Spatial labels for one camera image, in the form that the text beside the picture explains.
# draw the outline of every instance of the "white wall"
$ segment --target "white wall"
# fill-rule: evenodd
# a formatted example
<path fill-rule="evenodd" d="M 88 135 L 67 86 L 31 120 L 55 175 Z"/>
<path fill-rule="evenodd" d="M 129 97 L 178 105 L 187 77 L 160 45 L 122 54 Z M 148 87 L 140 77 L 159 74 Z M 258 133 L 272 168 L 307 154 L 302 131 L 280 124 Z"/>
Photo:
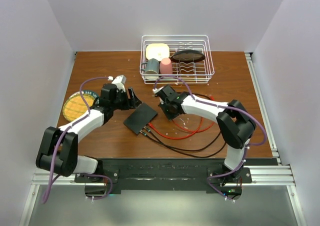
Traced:
<path fill-rule="evenodd" d="M 140 50 L 141 36 L 205 34 L 253 52 L 282 0 L 48 0 L 76 51 Z"/>
<path fill-rule="evenodd" d="M 73 52 L 47 0 L 0 0 L 0 225 L 18 225 Z"/>
<path fill-rule="evenodd" d="M 320 222 L 320 0 L 284 0 L 253 54 L 282 162 L 309 226 Z"/>

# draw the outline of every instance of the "gray floor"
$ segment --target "gray floor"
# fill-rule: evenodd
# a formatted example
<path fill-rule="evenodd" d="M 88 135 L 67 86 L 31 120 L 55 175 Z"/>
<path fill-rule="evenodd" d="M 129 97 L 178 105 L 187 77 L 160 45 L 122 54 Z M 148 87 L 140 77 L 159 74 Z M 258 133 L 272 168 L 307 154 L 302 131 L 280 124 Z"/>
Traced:
<path fill-rule="evenodd" d="M 94 203 L 84 186 L 54 185 L 30 226 L 296 226 L 285 186 L 247 186 L 236 203 L 201 191 L 123 191 Z"/>

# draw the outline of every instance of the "brown tabletop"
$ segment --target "brown tabletop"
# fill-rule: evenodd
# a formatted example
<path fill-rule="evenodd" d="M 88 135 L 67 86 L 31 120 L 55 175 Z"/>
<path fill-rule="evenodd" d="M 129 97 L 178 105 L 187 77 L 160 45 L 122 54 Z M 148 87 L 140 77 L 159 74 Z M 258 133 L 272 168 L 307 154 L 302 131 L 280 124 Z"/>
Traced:
<path fill-rule="evenodd" d="M 256 93 L 251 80 L 247 61 L 243 52 L 212 52 L 215 74 L 208 84 L 190 84 L 193 93 L 212 95 L 218 102 L 230 102 L 237 99 L 257 120 L 263 122 L 259 109 Z M 186 134 L 179 130 L 171 121 L 168 121 L 161 109 L 158 107 L 159 99 L 152 97 L 152 84 L 145 84 L 139 73 L 140 63 L 139 51 L 121 52 L 79 52 L 76 56 L 70 81 L 65 94 L 64 102 L 73 93 L 79 91 L 80 84 L 90 78 L 107 77 L 118 75 L 126 76 L 126 88 L 133 87 L 137 97 L 158 112 L 158 116 L 152 121 L 154 126 L 169 137 L 182 137 Z M 83 88 L 100 94 L 102 85 L 106 80 L 99 79 L 89 82 Z M 172 86 L 176 91 L 185 91 L 183 85 Z M 134 110 L 115 111 L 114 116 L 104 126 L 95 129 L 86 136 L 78 146 L 79 155 L 95 158 L 186 158 L 187 156 L 173 152 L 160 146 L 142 134 L 136 136 L 123 121 Z M 196 129 L 200 117 L 195 115 L 181 115 L 176 122 L 182 125 L 183 121 L 189 130 Z M 67 124 L 68 121 L 62 113 L 58 126 Z M 211 122 L 204 120 L 202 128 Z M 198 149 L 210 143 L 219 133 L 218 125 L 210 129 L 196 133 L 190 138 L 182 140 L 170 140 L 160 137 L 163 142 L 174 147 L 184 149 Z M 257 129 L 251 139 L 252 142 L 260 142 L 263 138 L 262 132 Z M 224 141 L 222 136 L 203 152 L 196 153 L 198 156 L 206 156 L 221 148 Z M 225 148 L 216 158 L 224 158 Z M 248 152 L 249 158 L 272 157 L 269 143 L 261 146 L 252 146 Z"/>

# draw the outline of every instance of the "dish rack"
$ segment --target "dish rack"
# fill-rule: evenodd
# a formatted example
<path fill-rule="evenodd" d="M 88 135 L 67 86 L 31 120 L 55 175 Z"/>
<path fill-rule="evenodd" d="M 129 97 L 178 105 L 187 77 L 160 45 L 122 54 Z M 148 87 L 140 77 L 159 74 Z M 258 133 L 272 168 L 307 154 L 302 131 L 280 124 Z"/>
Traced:
<path fill-rule="evenodd" d="M 141 38 L 140 74 L 145 84 L 154 84 L 155 79 L 146 78 L 144 69 L 148 60 L 146 48 L 150 44 L 164 43 L 170 48 L 170 57 L 181 50 L 197 50 L 205 55 L 205 60 L 200 62 L 172 62 L 172 74 L 188 84 L 205 84 L 214 75 L 214 64 L 212 61 L 209 38 L 206 35 L 144 35 Z M 153 74 L 155 78 L 166 74 Z M 174 78 L 162 78 L 158 84 L 178 83 Z"/>

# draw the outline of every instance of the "mug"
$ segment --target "mug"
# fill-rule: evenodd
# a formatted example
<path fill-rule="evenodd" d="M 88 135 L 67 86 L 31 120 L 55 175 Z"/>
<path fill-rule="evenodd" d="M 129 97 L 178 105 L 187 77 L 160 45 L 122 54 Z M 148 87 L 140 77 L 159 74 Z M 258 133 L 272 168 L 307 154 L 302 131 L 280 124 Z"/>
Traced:
<path fill-rule="evenodd" d="M 172 75 L 173 70 L 172 70 L 172 62 L 170 58 L 164 58 L 161 60 L 160 73 L 162 75 Z"/>
<path fill-rule="evenodd" d="M 143 62 L 141 65 L 146 65 L 145 69 L 141 69 L 144 71 L 144 77 L 148 80 L 156 80 L 159 76 L 159 68 L 160 64 L 159 61 L 155 58 L 151 58 L 148 62 Z"/>

